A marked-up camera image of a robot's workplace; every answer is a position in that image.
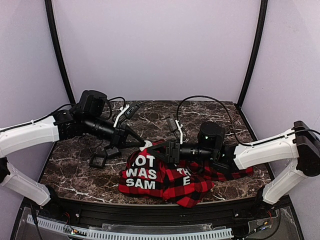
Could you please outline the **round silver brooch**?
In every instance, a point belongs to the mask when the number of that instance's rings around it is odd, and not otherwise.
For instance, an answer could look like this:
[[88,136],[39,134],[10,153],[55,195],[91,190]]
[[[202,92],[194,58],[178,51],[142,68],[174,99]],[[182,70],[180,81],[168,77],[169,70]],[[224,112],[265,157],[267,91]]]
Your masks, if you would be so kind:
[[153,146],[153,143],[149,140],[145,140],[144,141],[144,146],[141,146],[139,147],[139,150],[142,152],[144,151],[145,149],[149,148],[149,147],[152,147]]

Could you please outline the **red black plaid shirt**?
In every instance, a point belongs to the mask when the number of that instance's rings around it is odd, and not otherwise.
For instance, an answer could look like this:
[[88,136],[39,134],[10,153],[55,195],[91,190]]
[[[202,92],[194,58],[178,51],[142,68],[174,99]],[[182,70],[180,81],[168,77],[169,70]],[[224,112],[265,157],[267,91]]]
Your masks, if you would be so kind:
[[137,150],[127,159],[119,175],[118,191],[133,198],[156,198],[173,202],[185,208],[200,203],[215,186],[215,182],[231,181],[250,176],[253,167],[238,169],[230,154],[224,154],[220,163],[228,166],[219,172],[211,155],[206,151],[181,153],[179,163],[167,163],[148,153]]

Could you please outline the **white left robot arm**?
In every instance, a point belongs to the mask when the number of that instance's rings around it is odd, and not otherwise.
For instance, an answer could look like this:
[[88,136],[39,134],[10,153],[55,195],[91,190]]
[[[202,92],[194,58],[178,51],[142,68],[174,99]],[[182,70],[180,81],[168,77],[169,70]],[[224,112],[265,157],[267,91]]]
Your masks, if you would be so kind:
[[69,103],[46,116],[0,130],[0,185],[35,204],[44,207],[58,202],[55,191],[28,176],[31,168],[44,166],[42,145],[91,135],[105,140],[104,158],[115,154],[115,149],[139,148],[145,141],[126,125],[140,108],[139,103],[124,102],[115,120],[107,95],[97,90],[85,90],[77,103]]

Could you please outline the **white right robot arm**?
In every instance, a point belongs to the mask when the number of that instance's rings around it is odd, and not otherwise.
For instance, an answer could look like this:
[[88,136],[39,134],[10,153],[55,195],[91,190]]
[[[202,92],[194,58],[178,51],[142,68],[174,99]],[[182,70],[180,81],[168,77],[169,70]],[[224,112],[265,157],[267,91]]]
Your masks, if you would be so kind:
[[272,182],[259,189],[255,209],[271,208],[302,180],[320,174],[319,133],[303,121],[294,122],[292,128],[277,136],[250,143],[224,145],[225,132],[218,124],[206,121],[200,125],[197,143],[168,140],[148,147],[147,152],[166,163],[208,163],[227,177],[255,165],[291,159]]

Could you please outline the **small black open box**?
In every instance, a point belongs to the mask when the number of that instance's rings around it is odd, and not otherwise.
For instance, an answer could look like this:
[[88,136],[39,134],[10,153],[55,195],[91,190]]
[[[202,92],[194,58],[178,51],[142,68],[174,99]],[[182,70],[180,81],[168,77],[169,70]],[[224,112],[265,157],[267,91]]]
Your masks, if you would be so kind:
[[89,166],[91,168],[103,169],[108,160],[120,157],[122,153],[117,147],[103,149],[101,153],[94,153],[90,156]]

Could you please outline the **black front frame rail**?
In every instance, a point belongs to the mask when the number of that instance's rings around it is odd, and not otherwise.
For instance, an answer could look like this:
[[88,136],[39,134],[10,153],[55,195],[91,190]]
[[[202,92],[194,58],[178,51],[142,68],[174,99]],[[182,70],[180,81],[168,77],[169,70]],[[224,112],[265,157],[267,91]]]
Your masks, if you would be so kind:
[[200,203],[192,208],[176,204],[112,204],[62,198],[71,223],[79,226],[102,224],[165,226],[232,224],[236,212],[250,208],[254,198]]

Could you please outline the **black vertical frame post left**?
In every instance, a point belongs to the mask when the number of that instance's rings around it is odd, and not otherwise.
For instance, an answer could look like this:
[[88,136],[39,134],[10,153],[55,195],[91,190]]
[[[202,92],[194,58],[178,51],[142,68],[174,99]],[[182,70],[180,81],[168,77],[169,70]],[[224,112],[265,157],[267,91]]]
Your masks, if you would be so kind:
[[58,36],[58,31],[57,31],[57,26],[55,21],[53,1],[44,0],[44,4],[45,4],[45,11],[47,16],[47,22],[48,22],[48,27],[50,31],[51,41],[52,41],[58,69],[60,72],[60,76],[62,79],[62,83],[64,86],[64,90],[66,92],[69,103],[75,104],[76,103],[75,96],[73,94],[71,83],[68,78],[68,73],[67,73],[67,69],[66,69],[66,65],[64,62],[61,45],[59,41],[59,36]]

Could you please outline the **black vertical frame post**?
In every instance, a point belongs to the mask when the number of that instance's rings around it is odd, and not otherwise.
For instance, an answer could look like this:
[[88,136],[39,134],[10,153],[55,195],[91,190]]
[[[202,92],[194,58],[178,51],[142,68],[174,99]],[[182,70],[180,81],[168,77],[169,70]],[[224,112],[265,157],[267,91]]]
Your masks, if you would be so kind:
[[267,15],[268,2],[269,2],[268,0],[260,1],[257,26],[256,26],[253,44],[252,44],[251,53],[250,53],[250,58],[249,58],[247,70],[245,73],[245,77],[243,80],[243,84],[241,87],[241,91],[237,100],[237,105],[239,106],[240,109],[242,108],[244,101],[246,99],[246,95],[247,95],[250,82],[252,79],[252,75],[255,69],[255,64],[256,64],[256,60],[257,60],[259,49],[260,49],[260,44],[262,40],[262,35],[263,35],[263,30],[264,30],[266,15]]
[[75,96],[73,94],[71,83],[68,78],[68,73],[67,73],[67,69],[66,69],[66,65],[64,62],[61,45],[59,41],[59,36],[58,36],[58,31],[57,31],[57,26],[55,21],[53,1],[44,0],[44,4],[45,4],[45,11],[47,16],[47,22],[48,22],[48,27],[50,31],[51,41],[52,41],[58,69],[60,72],[60,76],[62,79],[62,83],[64,86],[64,90],[66,92],[69,103],[75,104],[76,103]]

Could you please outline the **black vertical frame post right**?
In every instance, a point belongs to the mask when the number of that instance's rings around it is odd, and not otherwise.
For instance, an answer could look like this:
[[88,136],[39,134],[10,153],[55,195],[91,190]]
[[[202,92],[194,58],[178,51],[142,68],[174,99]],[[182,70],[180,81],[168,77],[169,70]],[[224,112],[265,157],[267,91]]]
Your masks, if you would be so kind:
[[240,109],[242,108],[244,101],[246,99],[246,95],[247,95],[250,82],[252,79],[252,75],[255,69],[255,64],[256,64],[256,60],[257,60],[259,49],[260,49],[260,44],[262,40],[262,35],[263,35],[263,30],[264,30],[266,15],[267,15],[268,2],[269,2],[268,0],[260,1],[257,26],[256,26],[253,44],[252,44],[251,53],[250,53],[250,58],[249,58],[247,70],[245,73],[245,77],[243,80],[243,84],[241,87],[241,91],[237,100],[237,105],[239,106]]

